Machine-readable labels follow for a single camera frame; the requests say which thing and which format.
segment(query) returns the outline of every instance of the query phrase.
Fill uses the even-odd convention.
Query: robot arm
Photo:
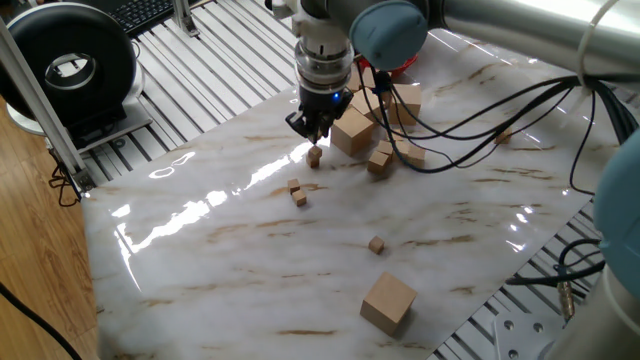
[[[415,55],[430,29],[444,28],[577,71],[580,41],[607,0],[267,0],[293,15],[299,111],[287,117],[311,142],[327,136],[351,100],[345,90],[355,47],[374,67],[393,70]],[[620,1],[585,53],[591,75],[640,74],[640,3]],[[640,90],[640,84],[627,84]]]

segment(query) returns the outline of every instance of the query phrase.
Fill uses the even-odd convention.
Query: metal grating
[[[593,200],[585,205],[536,255],[518,271],[523,277],[543,277],[554,275],[553,265],[564,247],[578,239],[601,238],[601,234],[593,224]],[[593,251],[588,245],[572,250],[568,262],[578,260],[581,256]],[[602,261],[601,254],[590,257],[571,268],[579,271]],[[577,281],[575,288],[588,293],[595,285],[600,274],[594,274]],[[580,299],[576,301],[580,311]],[[550,316],[560,314],[560,302],[555,288],[533,286],[505,285],[487,300],[467,322],[451,335],[427,360],[495,360],[497,353],[494,347],[493,321],[504,312],[524,312]]]

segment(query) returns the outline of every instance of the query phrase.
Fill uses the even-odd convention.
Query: large wooden cube
[[[417,294],[405,283],[384,272],[362,301],[360,315],[392,336]]]
[[[411,111],[411,114],[418,117],[420,107],[422,106],[422,90],[420,89],[420,85],[395,85],[395,87],[407,105],[407,108]],[[415,125],[417,123],[416,119],[414,119],[411,114],[407,112],[398,99],[394,99],[391,102],[391,106],[389,106],[389,122],[391,124],[399,124],[402,122],[403,125]]]
[[[371,143],[374,125],[356,109],[347,110],[331,127],[331,143],[349,156]]]

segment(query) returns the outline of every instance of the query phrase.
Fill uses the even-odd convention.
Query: cable bundle
[[[360,82],[362,84],[362,86],[364,87],[364,79],[362,76],[362,69],[360,68],[359,64],[356,63],[356,66],[358,68],[358,74],[360,76]],[[454,167],[456,168],[469,168],[473,165],[476,165],[477,163],[481,162],[482,160],[484,160],[485,158],[487,158],[489,155],[491,155],[495,149],[497,148],[497,146],[499,144],[497,144],[488,154],[484,155],[482,158],[473,161],[471,163],[467,163],[469,160],[471,160],[471,158],[473,158],[476,154],[478,154],[478,152],[480,152],[482,149],[484,149],[487,145],[489,145],[489,143],[491,143],[492,141],[494,141],[500,134],[502,134],[505,130],[507,130],[510,126],[512,126],[513,124],[515,124],[518,120],[520,120],[523,116],[527,115],[529,112],[531,112],[533,109],[537,108],[538,106],[540,106],[541,104],[545,103],[546,101],[548,101],[549,99],[565,92],[565,94],[562,96],[562,98],[549,110],[547,111],[545,114],[543,114],[542,116],[540,116],[539,118],[537,118],[536,120],[532,121],[531,123],[529,123],[528,125],[526,125],[525,127],[519,129],[518,131],[516,131],[515,133],[511,134],[510,136],[513,136],[519,132],[522,132],[526,129],[528,129],[529,127],[533,126],[534,124],[538,123],[539,121],[541,121],[542,119],[544,119],[547,115],[549,115],[549,113],[551,113],[551,111],[557,107],[568,95],[569,93],[576,87],[580,86],[580,80],[577,76],[566,76],[566,77],[560,77],[560,78],[556,78],[556,79],[552,79],[552,80],[547,80],[547,81],[543,81],[541,83],[538,83],[536,85],[530,86],[524,90],[521,90],[479,112],[477,112],[476,114],[472,115],[471,117],[462,120],[460,123],[444,130],[444,131],[438,131],[436,129],[434,129],[433,127],[431,127],[430,125],[428,125],[427,123],[425,123],[424,121],[422,121],[421,119],[419,119],[415,114],[412,114],[411,111],[409,110],[409,108],[407,107],[407,105],[405,104],[404,100],[402,99],[402,97],[400,96],[400,94],[398,93],[398,91],[395,89],[394,85],[391,83],[391,78],[389,77],[389,75],[385,72],[376,72],[375,69],[372,68],[372,71],[374,73],[374,79],[376,82],[376,89],[374,90],[374,93],[378,94],[378,102],[380,103],[380,108],[384,108],[383,106],[383,102],[382,102],[382,98],[380,96],[380,94],[382,92],[385,91],[391,91],[392,92],[392,96],[394,99],[396,99],[396,101],[399,101],[399,103],[402,104],[402,106],[404,107],[404,110],[407,111],[407,113],[411,114],[411,116],[416,120],[416,122],[419,124],[419,126],[423,127],[424,129],[428,130],[429,132],[433,133],[433,135],[426,135],[426,136],[412,136],[407,134],[407,131],[405,130],[404,126],[402,125],[402,123],[400,123],[400,128],[401,128],[401,132],[398,132],[396,130],[393,130],[389,124],[389,119],[387,118],[386,113],[383,111],[382,112],[382,119],[379,119],[378,117],[375,117],[375,120],[378,122],[378,124],[380,124],[380,126],[382,126],[386,131],[387,134],[389,136],[389,139],[391,141],[391,145],[393,147],[394,152],[396,153],[396,155],[398,156],[398,158],[409,168],[411,168],[412,170],[419,172],[419,173],[423,173],[423,174],[435,174],[435,173],[440,173],[449,169],[452,169]],[[585,77],[584,81],[586,83],[586,85],[588,86],[589,89],[591,89],[592,91],[592,105],[591,105],[591,117],[589,119],[589,126],[587,127],[587,131],[585,133],[584,139],[582,140],[582,143],[580,145],[580,148],[578,149],[578,153],[576,154],[575,160],[573,162],[572,168],[571,168],[571,174],[570,174],[570,185],[571,187],[581,193],[585,193],[585,194],[589,194],[589,195],[594,195],[592,192],[589,191],[585,191],[585,190],[581,190],[578,189],[577,187],[574,186],[573,184],[573,174],[575,172],[575,168],[576,165],[578,163],[578,159],[580,157],[580,154],[582,153],[582,150],[584,148],[584,145],[587,141],[587,138],[589,137],[589,134],[591,132],[591,128],[593,126],[593,118],[595,116],[595,109],[596,109],[596,99],[595,99],[595,94],[598,94],[598,96],[600,97],[600,99],[602,99],[602,102],[605,105],[605,108],[607,109],[607,113],[609,114],[609,117],[611,119],[611,123],[613,124],[613,128],[615,130],[616,136],[618,138],[618,141],[620,142],[620,144],[624,143],[630,136],[631,134],[638,128],[638,123],[636,121],[636,119],[633,117],[633,115],[627,110],[627,108],[617,99],[617,97],[613,94],[613,92],[606,86],[604,85],[601,81],[618,81],[618,82],[624,82],[624,81],[640,81],[640,77],[638,76],[607,76],[607,77]],[[486,131],[483,131],[479,134],[475,134],[475,135],[470,135],[470,136],[455,136],[455,135],[451,135],[451,132],[453,132],[456,129],[459,129],[460,127],[468,124],[469,122],[477,119],[478,117],[480,117],[481,115],[497,108],[500,105],[503,105],[511,100],[514,100],[524,94],[530,93],[536,89],[542,88],[542,87],[546,87],[546,86],[552,86],[551,88],[545,90],[542,94],[538,95],[536,98],[534,98],[533,100],[531,100],[524,108],[522,108],[517,114],[513,115],[510,119],[496,125],[495,127],[488,129]],[[366,95],[365,92],[365,101],[367,103],[367,106],[369,107],[370,110],[372,110],[371,107],[371,103],[369,102],[369,98]],[[484,138],[484,140],[478,145],[476,146],[473,150],[469,151],[467,154],[463,155],[461,158],[459,158],[458,160],[453,161],[447,154],[433,150],[433,149],[429,149],[429,148],[425,148],[422,146],[419,146],[427,151],[430,152],[434,152],[434,153],[438,153],[440,155],[445,156],[448,160],[449,160],[449,164],[441,166],[439,168],[433,168],[433,169],[423,169],[423,168],[419,168],[417,166],[414,166],[413,164],[411,164],[399,151],[398,148],[396,146],[396,143],[394,141],[394,136],[398,136],[400,138],[404,138],[407,139],[409,142],[411,142],[412,144],[417,145],[414,141],[415,140],[430,140],[430,139],[436,139],[436,138],[445,138],[445,139],[449,139],[449,140],[454,140],[454,141],[469,141],[469,140],[478,140],[478,139],[482,139]]]

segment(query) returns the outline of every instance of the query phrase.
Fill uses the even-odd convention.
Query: small wooden cube
[[[419,148],[415,145],[411,145],[409,147],[409,153],[407,153],[407,160],[413,166],[416,167],[424,167],[424,156],[427,151],[425,149]]]
[[[291,194],[291,198],[293,199],[293,202],[296,203],[298,207],[307,203],[307,194],[305,194],[304,191],[302,190],[298,190],[293,194]]]
[[[417,294],[405,283],[384,272],[362,301],[360,316],[392,336]]]
[[[369,109],[369,105],[367,105],[365,93],[367,95],[367,99],[369,99],[371,110]],[[353,95],[353,100],[351,100],[351,105],[353,105],[353,107],[356,108],[367,119],[376,121],[376,118],[378,118],[378,120],[382,121],[382,110],[380,110],[380,101],[378,101],[378,96],[368,88],[355,93]]]
[[[356,109],[347,110],[331,127],[331,143],[349,156],[371,143],[374,125]]]
[[[493,140],[496,144],[508,144],[511,141],[511,134],[513,134],[510,127],[507,128],[502,134],[498,135],[497,138]]]
[[[419,85],[395,85],[398,94],[416,117],[420,114],[422,106],[422,90]],[[394,100],[389,106],[389,122],[391,124],[415,125],[416,119],[407,112],[400,100]]]
[[[387,154],[383,154],[379,151],[374,151],[371,157],[369,158],[369,163],[367,164],[367,170],[370,173],[374,174],[382,174],[387,169],[387,165],[391,157]]]
[[[369,250],[376,253],[376,255],[380,255],[382,250],[384,250],[384,240],[380,239],[377,236],[374,237],[373,239],[371,239],[371,241],[369,241]]]
[[[378,147],[376,148],[376,151],[381,152],[383,154],[387,154],[391,156],[391,158],[393,158],[393,146],[391,146],[391,143],[388,141],[380,140],[380,142],[378,143]]]
[[[300,182],[298,179],[291,179],[287,182],[287,186],[289,187],[289,194],[293,194],[294,192],[300,190]]]
[[[307,165],[309,165],[310,168],[315,169],[320,166],[320,159],[314,159],[311,157],[311,154],[307,154]]]
[[[320,157],[322,157],[322,149],[314,145],[309,149],[308,156],[313,160],[320,160]]]

